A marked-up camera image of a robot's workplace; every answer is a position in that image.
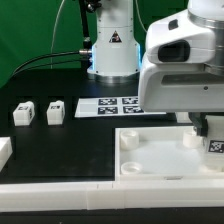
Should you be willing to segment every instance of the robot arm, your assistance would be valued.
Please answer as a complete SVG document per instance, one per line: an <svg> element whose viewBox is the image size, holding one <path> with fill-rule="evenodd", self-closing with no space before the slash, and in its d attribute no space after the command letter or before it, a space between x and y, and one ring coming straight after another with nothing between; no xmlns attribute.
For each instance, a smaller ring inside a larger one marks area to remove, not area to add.
<svg viewBox="0 0 224 224"><path fill-rule="evenodd" d="M139 83L143 110L223 111L223 21L222 1L191 0L188 10L150 26Z"/></svg>

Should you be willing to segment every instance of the white block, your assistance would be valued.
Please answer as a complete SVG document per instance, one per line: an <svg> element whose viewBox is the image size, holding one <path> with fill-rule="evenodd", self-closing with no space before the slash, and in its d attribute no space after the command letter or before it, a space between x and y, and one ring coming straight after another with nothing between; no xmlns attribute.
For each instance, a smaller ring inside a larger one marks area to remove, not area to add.
<svg viewBox="0 0 224 224"><path fill-rule="evenodd" d="M65 117L65 105L62 101L50 103L47 110L48 125L60 125Z"/></svg>
<svg viewBox="0 0 224 224"><path fill-rule="evenodd" d="M28 126L35 116L33 102L20 103L13 112L15 126Z"/></svg>
<svg viewBox="0 0 224 224"><path fill-rule="evenodd" d="M10 138L0 138L0 172L12 154Z"/></svg>

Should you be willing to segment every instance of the black table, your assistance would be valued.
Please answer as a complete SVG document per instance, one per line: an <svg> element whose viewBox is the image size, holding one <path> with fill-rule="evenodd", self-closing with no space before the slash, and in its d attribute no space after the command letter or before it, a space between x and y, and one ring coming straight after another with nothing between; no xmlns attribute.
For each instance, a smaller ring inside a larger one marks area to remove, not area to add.
<svg viewBox="0 0 224 224"><path fill-rule="evenodd" d="M75 119L79 98L136 96L137 81L110 86L87 80L79 69L23 73L0 89L0 137L13 139L14 152L0 184L113 181L115 128L176 125L174 115ZM49 103L65 102L63 126L48 126ZM32 101L30 127L15 127L12 113ZM2 223L223 223L223 208L133 209L2 213Z"/></svg>

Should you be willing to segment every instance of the green screen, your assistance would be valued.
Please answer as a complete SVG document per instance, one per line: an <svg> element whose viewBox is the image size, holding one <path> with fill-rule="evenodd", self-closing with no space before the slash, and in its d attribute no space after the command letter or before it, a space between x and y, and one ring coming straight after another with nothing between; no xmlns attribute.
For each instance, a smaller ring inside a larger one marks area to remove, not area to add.
<svg viewBox="0 0 224 224"><path fill-rule="evenodd" d="M51 52L53 28L61 1L10 0L1 2L0 87L7 82L14 69L24 61ZM138 2L146 28L153 21L179 12L187 6L187 0L138 0ZM135 38L144 48L145 33L140 27L136 11L134 14ZM96 40L95 19L95 14L88 15L93 42ZM78 50L82 48L82 40L78 1L65 0L57 26L53 52ZM80 67L80 64L57 65L53 68L70 67Z"/></svg>

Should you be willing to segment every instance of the white platform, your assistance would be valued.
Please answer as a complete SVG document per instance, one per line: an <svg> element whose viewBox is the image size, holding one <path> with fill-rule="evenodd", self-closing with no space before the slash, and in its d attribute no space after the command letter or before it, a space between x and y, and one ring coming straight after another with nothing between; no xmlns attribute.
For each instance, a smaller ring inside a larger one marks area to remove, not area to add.
<svg viewBox="0 0 224 224"><path fill-rule="evenodd" d="M222 170L206 168L203 147L182 145L191 127L134 129L140 144L132 151L121 151L123 130L116 129L115 181L0 185L0 211L224 206ZM121 174L130 161L142 164L141 174Z"/></svg>

